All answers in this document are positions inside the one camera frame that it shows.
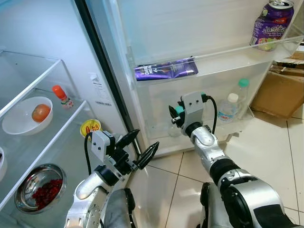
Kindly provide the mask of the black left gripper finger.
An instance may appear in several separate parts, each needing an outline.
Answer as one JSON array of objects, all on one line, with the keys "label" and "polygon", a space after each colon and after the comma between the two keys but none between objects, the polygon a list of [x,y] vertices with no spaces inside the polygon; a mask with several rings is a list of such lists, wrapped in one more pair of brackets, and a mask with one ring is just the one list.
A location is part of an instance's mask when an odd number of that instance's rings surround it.
[{"label": "black left gripper finger", "polygon": [[160,142],[153,143],[152,145],[148,146],[144,153],[139,157],[138,160],[134,162],[134,164],[139,168],[140,170],[143,170],[146,165],[152,160],[154,155],[156,154],[158,148],[159,148]]},{"label": "black left gripper finger", "polygon": [[123,137],[121,137],[118,141],[116,141],[114,151],[115,152],[123,151],[124,147],[126,147],[134,142],[134,140],[136,139],[139,132],[140,132],[139,129],[135,129],[135,130],[128,132]]}]

